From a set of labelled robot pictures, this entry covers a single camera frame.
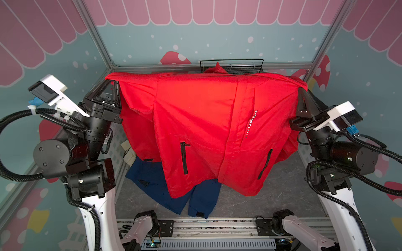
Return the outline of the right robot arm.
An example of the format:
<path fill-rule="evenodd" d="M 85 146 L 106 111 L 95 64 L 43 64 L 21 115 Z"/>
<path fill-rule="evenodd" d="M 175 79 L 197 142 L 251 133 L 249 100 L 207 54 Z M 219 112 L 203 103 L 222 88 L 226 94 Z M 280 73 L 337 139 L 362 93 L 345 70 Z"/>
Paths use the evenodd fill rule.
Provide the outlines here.
<path fill-rule="evenodd" d="M 374 172 L 378 154 L 352 142 L 338 141 L 343 132 L 357 133 L 362 117 L 350 102 L 326 106 L 310 91 L 299 89 L 292 130 L 305 133 L 314 159 L 306 167 L 306 182 L 318 195 L 332 222 L 336 240 L 303 223 L 292 211 L 273 214 L 275 235 L 290 235 L 312 251 L 372 251 L 373 243 L 358 213 L 351 178 Z"/>

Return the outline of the red jacket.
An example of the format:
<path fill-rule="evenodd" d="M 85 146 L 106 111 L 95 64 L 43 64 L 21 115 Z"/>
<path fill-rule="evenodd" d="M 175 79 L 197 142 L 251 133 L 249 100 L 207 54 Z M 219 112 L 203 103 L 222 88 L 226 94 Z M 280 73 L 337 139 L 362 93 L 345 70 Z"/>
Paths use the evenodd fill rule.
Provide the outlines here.
<path fill-rule="evenodd" d="M 262 189 L 272 167 L 297 151 L 290 127 L 307 84 L 274 73 L 112 73 L 121 118 L 142 160 L 161 161 L 169 194 L 216 179 L 244 196 Z"/>

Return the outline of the navy blue jacket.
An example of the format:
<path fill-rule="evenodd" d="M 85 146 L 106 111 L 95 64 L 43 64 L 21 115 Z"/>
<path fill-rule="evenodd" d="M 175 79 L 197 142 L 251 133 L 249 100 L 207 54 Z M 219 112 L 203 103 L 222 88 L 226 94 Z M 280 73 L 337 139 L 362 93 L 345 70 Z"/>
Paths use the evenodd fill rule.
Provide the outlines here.
<path fill-rule="evenodd" d="M 165 180 L 162 163 L 143 161 L 137 158 L 126 174 L 151 199 L 167 208 L 181 214 L 188 205 L 188 215 L 207 219 L 218 202 L 221 183 L 217 179 L 203 181 L 193 187 L 184 196 L 172 198 Z"/>

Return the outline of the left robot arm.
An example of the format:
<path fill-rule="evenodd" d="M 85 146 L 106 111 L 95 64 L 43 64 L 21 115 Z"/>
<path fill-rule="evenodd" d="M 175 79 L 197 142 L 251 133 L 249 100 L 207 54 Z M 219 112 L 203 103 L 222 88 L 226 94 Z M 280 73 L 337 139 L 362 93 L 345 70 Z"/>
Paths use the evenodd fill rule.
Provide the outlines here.
<path fill-rule="evenodd" d="M 142 213 L 125 235 L 118 231 L 115 213 L 116 183 L 111 159 L 100 159 L 111 124 L 121 123 L 119 83 L 103 81 L 76 104 L 66 86 L 47 75 L 30 89 L 55 109 L 42 118 L 62 127 L 63 136 L 45 140 L 34 150 L 34 161 L 46 179 L 59 178 L 68 203 L 79 208 L 90 251 L 138 251 L 146 237 L 159 229 L 153 212 Z"/>

